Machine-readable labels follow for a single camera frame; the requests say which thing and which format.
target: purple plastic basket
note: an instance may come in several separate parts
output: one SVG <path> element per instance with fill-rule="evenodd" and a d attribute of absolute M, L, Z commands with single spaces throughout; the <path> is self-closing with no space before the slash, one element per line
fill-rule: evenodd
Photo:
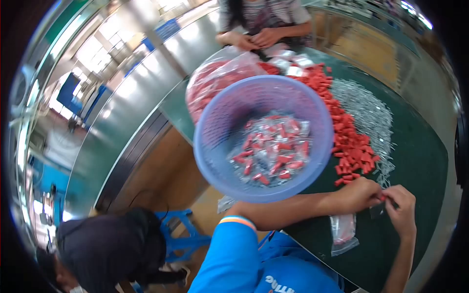
<path fill-rule="evenodd" d="M 272 110 L 311 122 L 310 162 L 283 185 L 245 184 L 235 175 L 228 153 L 244 142 L 242 127 L 249 119 Z M 245 202 L 274 202 L 300 193 L 316 180 L 329 161 L 333 136 L 331 116 L 315 91 L 285 76 L 261 75 L 228 86 L 208 104 L 194 134 L 194 156 L 202 175 L 221 193 Z"/>

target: blue plastic stool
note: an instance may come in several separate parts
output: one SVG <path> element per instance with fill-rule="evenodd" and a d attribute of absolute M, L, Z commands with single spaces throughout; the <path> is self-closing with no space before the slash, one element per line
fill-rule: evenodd
<path fill-rule="evenodd" d="M 190 259 L 190 256 L 194 251 L 199 247 L 204 245 L 209 245 L 212 238 L 210 236 L 201 235 L 197 229 L 194 227 L 187 215 L 192 214 L 192 211 L 187 210 L 178 210 L 178 211 L 169 211 L 167 212 L 156 212 L 155 215 L 162 219 L 165 215 L 166 217 L 161 221 L 160 230 L 163 233 L 166 240 L 166 262 L 181 262 L 187 261 Z M 169 222 L 173 218 L 178 218 L 182 224 L 186 227 L 186 230 L 189 232 L 189 237 L 180 237 L 173 238 L 171 237 L 171 229 L 168 226 Z M 178 256 L 174 252 L 177 250 L 184 251 L 183 255 Z"/>

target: hand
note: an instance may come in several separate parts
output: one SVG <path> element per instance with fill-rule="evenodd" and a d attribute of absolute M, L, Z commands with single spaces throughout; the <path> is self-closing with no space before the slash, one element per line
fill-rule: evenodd
<path fill-rule="evenodd" d="M 386 198 L 386 211 L 391 218 L 401 240 L 403 238 L 414 239 L 417 233 L 415 225 L 415 196 L 402 185 L 391 186 L 383 190 Z M 391 200 L 399 205 L 394 208 Z"/>
<path fill-rule="evenodd" d="M 252 43 L 251 36 L 244 35 L 237 31 L 229 31 L 225 33 L 225 37 L 227 39 L 228 44 L 232 44 L 233 46 L 236 46 L 245 51 L 260 49 L 258 45 Z"/>
<path fill-rule="evenodd" d="M 268 48 L 273 46 L 278 40 L 282 38 L 282 35 L 276 28 L 264 28 L 252 37 L 252 42 L 261 48 Z"/>
<path fill-rule="evenodd" d="M 359 177 L 334 192 L 335 205 L 342 215 L 353 214 L 379 204 L 381 186 L 373 180 Z"/>

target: blue shirt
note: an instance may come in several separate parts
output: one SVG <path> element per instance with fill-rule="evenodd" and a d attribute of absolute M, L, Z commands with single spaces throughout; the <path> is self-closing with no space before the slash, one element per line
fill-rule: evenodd
<path fill-rule="evenodd" d="M 223 218 L 189 293 L 339 293 L 338 276 L 280 232 L 258 247 L 256 227 Z"/>

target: shoe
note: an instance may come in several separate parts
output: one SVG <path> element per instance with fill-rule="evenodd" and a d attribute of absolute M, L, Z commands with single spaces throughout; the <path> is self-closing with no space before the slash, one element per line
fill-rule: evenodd
<path fill-rule="evenodd" d="M 181 270 L 183 270 L 186 273 L 186 277 L 184 278 L 184 280 L 181 281 L 182 286 L 185 287 L 187 286 L 187 279 L 189 278 L 190 270 L 185 265 L 181 266 Z"/>

